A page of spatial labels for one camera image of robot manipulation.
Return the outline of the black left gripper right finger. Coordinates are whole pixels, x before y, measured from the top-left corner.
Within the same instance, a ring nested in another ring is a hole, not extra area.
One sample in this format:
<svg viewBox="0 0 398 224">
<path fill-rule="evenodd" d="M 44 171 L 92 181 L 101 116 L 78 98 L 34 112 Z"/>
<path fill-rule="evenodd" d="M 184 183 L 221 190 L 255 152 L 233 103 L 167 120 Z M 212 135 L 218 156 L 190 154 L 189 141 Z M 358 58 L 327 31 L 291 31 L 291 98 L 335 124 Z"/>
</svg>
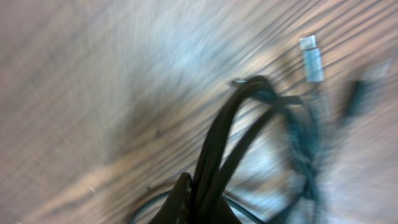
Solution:
<svg viewBox="0 0 398 224">
<path fill-rule="evenodd" d="M 214 223 L 242 224 L 223 197 L 218 200 L 216 208 L 214 209 Z"/>
</svg>

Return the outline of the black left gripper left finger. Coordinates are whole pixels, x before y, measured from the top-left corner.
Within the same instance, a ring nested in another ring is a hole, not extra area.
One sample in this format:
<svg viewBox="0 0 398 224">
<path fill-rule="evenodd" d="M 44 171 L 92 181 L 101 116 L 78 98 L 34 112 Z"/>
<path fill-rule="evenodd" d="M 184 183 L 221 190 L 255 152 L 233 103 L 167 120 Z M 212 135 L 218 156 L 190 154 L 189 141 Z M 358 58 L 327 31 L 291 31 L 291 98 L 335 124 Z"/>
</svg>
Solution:
<svg viewBox="0 0 398 224">
<path fill-rule="evenodd" d="M 188 224 L 192 194 L 192 177 L 184 172 L 177 179 L 163 206 L 149 224 Z"/>
</svg>

